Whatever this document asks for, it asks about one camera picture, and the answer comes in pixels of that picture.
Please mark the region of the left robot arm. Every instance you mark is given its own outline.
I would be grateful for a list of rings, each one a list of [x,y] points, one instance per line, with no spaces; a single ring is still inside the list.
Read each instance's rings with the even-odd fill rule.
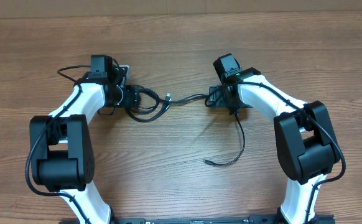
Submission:
[[[129,66],[108,55],[92,55],[87,69],[73,81],[72,94],[59,108],[31,119],[25,179],[33,193],[64,199],[78,223],[117,223],[93,182],[88,125],[102,108],[137,107],[138,90],[126,84]]]

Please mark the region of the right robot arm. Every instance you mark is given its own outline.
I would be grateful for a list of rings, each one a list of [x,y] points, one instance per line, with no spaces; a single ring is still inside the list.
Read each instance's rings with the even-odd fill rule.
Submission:
[[[250,215],[246,223],[334,223],[333,215],[318,215],[314,210],[334,164],[346,165],[326,106],[289,96],[259,70],[243,69],[232,54],[218,57],[213,67],[221,83],[210,87],[205,104],[226,107],[234,116],[241,108],[254,108],[271,121],[277,159],[287,176],[284,201],[277,212]]]

